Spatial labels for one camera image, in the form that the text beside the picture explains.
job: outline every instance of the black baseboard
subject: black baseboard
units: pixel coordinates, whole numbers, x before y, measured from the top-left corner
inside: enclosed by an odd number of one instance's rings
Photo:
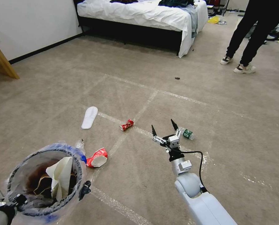
[[[21,61],[21,60],[23,60],[23,59],[26,59],[26,58],[28,58],[28,57],[30,57],[30,56],[36,55],[36,54],[38,54],[38,53],[44,52],[44,51],[46,51],[46,50],[49,50],[49,49],[51,49],[51,48],[54,48],[54,47],[56,47],[56,46],[59,46],[59,45],[61,45],[61,44],[66,43],[66,42],[69,42],[69,41],[71,41],[71,40],[73,40],[73,39],[75,39],[75,38],[81,37],[82,35],[84,35],[84,34],[83,34],[83,33],[77,34],[77,35],[75,35],[75,36],[73,36],[73,37],[69,37],[69,38],[64,39],[64,40],[62,40],[62,41],[59,41],[59,42],[57,42],[57,43],[54,43],[54,44],[51,44],[51,45],[49,45],[49,46],[43,47],[43,48],[41,48],[41,49],[35,50],[35,51],[30,52],[30,53],[28,53],[28,54],[26,54],[26,55],[22,55],[22,56],[19,56],[19,57],[17,57],[17,58],[11,59],[11,60],[9,60],[9,63],[10,63],[10,64],[17,63],[17,62],[19,62],[19,61]]]

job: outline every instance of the transparent trash bin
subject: transparent trash bin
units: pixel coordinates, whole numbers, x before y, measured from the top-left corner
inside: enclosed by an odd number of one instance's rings
[[[28,191],[30,177],[34,176],[41,167],[51,166],[63,157],[71,156],[73,158],[72,171],[76,176],[76,185],[72,193],[66,198],[48,207],[37,207],[38,199]],[[20,224],[48,224],[59,222],[60,219],[72,211],[75,205],[84,196],[84,189],[88,188],[85,183],[86,158],[81,150],[67,145],[65,142],[55,143],[46,146],[39,151],[29,155],[21,162],[11,173],[7,180],[7,197],[10,202],[17,194],[24,194],[28,203],[18,208],[18,214],[15,220]]]

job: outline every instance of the black pants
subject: black pants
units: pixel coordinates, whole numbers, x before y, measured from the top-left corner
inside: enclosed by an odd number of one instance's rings
[[[232,58],[236,50],[238,50],[241,42],[251,27],[257,25],[251,35],[251,39],[247,44],[240,64],[247,66],[256,56],[257,50],[264,43],[268,33],[279,23],[279,1],[258,1],[249,0],[245,15],[233,33],[227,48],[226,56]]]

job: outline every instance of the crushed can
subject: crushed can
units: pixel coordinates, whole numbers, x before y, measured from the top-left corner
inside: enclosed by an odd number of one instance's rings
[[[104,163],[106,163],[108,158],[108,154],[105,148],[100,148],[96,151],[92,157],[86,159],[86,165],[88,167],[101,167]]]
[[[120,129],[122,131],[125,131],[125,130],[127,130],[127,128],[132,127],[133,124],[134,124],[134,122],[129,119],[126,124],[120,125]]]

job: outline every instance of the white sneaker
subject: white sneaker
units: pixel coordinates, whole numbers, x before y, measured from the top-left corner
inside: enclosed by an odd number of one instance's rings
[[[235,68],[233,71],[235,73],[255,73],[256,67],[252,66],[251,64],[248,64],[246,69],[244,69],[240,64]]]
[[[222,65],[227,65],[228,63],[231,63],[232,61],[233,61],[233,58],[228,58],[227,56],[225,56],[225,58],[222,58],[220,63]]]

